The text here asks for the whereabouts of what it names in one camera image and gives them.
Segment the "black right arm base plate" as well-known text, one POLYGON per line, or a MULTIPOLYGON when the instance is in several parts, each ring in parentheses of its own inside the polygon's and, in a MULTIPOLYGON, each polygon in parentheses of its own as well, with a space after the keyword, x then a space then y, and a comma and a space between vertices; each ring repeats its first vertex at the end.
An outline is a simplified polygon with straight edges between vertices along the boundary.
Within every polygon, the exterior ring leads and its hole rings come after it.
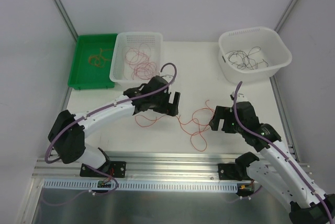
POLYGON ((233 163, 219 163, 218 164, 219 180, 238 180, 239 174, 233 163))

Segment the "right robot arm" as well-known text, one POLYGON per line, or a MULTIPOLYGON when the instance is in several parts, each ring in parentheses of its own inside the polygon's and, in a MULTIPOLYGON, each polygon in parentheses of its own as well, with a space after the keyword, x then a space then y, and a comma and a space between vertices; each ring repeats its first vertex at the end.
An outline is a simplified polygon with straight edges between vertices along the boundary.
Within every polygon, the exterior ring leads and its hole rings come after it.
POLYGON ((213 131, 223 121, 224 133, 238 133, 266 159, 252 152, 236 158, 233 164, 219 164, 221 180, 255 180, 288 211, 292 223, 333 223, 334 194, 327 194, 307 175, 269 124, 259 122, 250 102, 232 107, 217 106, 209 122, 213 131))

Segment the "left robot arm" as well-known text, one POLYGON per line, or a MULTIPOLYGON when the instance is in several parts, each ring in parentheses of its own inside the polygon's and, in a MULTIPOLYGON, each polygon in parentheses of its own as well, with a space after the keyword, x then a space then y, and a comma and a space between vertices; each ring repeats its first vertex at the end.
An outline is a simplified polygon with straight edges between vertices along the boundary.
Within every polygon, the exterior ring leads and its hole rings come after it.
POLYGON ((101 148, 88 145, 86 138, 106 124, 147 110, 176 116, 181 94, 175 92, 173 100, 170 100, 169 86, 163 77, 155 76, 147 83, 125 90, 112 103, 100 108, 79 114, 68 110, 60 112, 48 135, 50 145, 45 162, 80 162, 86 170, 98 176, 110 175, 110 158, 101 148))

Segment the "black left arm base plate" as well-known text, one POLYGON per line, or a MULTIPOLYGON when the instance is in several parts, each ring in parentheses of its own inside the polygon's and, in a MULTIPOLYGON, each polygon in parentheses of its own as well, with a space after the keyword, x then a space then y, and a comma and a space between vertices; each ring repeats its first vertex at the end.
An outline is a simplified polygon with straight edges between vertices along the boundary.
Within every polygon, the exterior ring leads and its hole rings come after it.
POLYGON ((110 161, 104 165, 102 170, 99 170, 101 173, 97 173, 90 169, 87 165, 82 164, 80 170, 80 177, 106 177, 106 174, 111 175, 114 178, 124 178, 126 173, 125 161, 110 161))

